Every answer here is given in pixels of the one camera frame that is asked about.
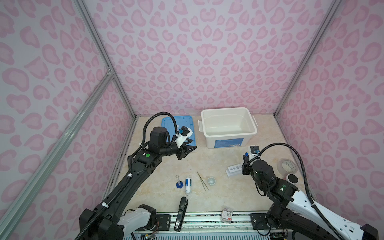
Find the white blue small bottle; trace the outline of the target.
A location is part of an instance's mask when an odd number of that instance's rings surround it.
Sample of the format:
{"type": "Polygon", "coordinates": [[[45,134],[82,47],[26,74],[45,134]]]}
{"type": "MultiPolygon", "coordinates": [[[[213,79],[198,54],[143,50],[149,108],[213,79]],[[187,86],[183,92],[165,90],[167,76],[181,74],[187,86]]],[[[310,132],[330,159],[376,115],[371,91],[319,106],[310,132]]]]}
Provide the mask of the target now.
{"type": "Polygon", "coordinates": [[[185,193],[187,196],[192,193],[192,179],[190,177],[185,180],[185,193]]]}

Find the blue base glass funnel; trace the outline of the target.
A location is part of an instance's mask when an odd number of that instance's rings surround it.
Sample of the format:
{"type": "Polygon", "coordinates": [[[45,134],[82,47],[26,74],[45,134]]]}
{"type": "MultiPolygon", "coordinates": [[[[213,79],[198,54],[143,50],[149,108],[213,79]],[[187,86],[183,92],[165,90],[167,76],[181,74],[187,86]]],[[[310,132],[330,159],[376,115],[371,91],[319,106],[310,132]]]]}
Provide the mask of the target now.
{"type": "Polygon", "coordinates": [[[177,182],[176,182],[177,189],[181,189],[184,186],[184,183],[181,181],[179,175],[176,175],[176,180],[177,180],[177,182]]]}

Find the metal tweezers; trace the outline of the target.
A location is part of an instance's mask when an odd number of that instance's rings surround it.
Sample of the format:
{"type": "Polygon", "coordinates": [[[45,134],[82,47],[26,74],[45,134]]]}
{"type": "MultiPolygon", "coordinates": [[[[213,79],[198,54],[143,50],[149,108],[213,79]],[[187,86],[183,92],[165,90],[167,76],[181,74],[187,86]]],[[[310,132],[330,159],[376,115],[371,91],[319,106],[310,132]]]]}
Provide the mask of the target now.
{"type": "Polygon", "coordinates": [[[201,175],[199,174],[199,172],[197,172],[197,174],[198,174],[198,176],[199,176],[199,179],[200,179],[200,181],[201,181],[201,183],[202,183],[202,186],[203,186],[205,192],[209,191],[208,186],[206,185],[205,181],[203,180],[203,178],[201,177],[201,175]]]}

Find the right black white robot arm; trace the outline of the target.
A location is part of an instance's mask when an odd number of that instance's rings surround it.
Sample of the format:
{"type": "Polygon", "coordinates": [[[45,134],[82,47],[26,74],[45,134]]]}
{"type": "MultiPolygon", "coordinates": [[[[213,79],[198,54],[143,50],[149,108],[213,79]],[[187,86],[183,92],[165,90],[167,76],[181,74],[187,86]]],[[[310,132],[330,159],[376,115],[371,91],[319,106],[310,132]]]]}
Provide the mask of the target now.
{"type": "Polygon", "coordinates": [[[290,182],[276,177],[266,161],[244,161],[242,174],[250,175],[259,191],[273,204],[264,223],[273,229],[287,229],[312,240],[377,240],[379,232],[369,224],[360,226],[328,210],[290,182]]]}

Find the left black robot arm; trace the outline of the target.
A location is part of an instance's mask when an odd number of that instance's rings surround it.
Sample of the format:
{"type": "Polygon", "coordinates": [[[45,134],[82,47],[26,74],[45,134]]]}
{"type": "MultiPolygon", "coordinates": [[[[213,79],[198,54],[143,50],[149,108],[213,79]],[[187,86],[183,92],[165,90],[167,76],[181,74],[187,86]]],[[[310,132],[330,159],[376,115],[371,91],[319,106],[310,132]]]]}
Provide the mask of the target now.
{"type": "Polygon", "coordinates": [[[124,227],[119,225],[122,213],[142,183],[149,178],[163,157],[185,158],[196,149],[191,146],[193,131],[181,127],[169,137],[168,130],[155,127],[148,142],[143,143],[129,158],[129,171],[111,193],[93,210],[85,209],[80,217],[78,240],[121,240],[124,227]]]}

